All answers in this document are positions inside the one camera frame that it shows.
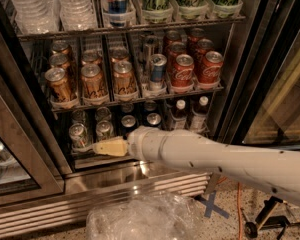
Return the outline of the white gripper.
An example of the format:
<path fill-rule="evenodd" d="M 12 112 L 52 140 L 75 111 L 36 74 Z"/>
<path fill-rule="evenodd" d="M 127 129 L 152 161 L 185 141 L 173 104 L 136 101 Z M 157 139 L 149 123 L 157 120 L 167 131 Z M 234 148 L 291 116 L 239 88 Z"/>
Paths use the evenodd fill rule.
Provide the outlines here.
<path fill-rule="evenodd" d="M 127 139 L 109 139 L 92 145 L 93 151 L 99 155 L 121 157 L 127 153 L 137 160 L 156 160 L 158 145 L 154 141 L 158 137 L 157 128 L 140 126 L 132 131 Z"/>

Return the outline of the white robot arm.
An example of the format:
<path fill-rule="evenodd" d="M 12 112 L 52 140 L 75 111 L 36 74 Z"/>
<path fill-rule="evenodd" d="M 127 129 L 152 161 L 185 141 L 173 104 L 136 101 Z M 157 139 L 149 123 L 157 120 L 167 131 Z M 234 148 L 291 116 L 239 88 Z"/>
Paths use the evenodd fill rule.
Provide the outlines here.
<path fill-rule="evenodd" d="M 300 207 L 300 152 L 236 146 L 212 141 L 188 130 L 141 126 L 126 139 L 93 145 L 97 154 L 161 163 L 191 173 L 213 172 Z"/>

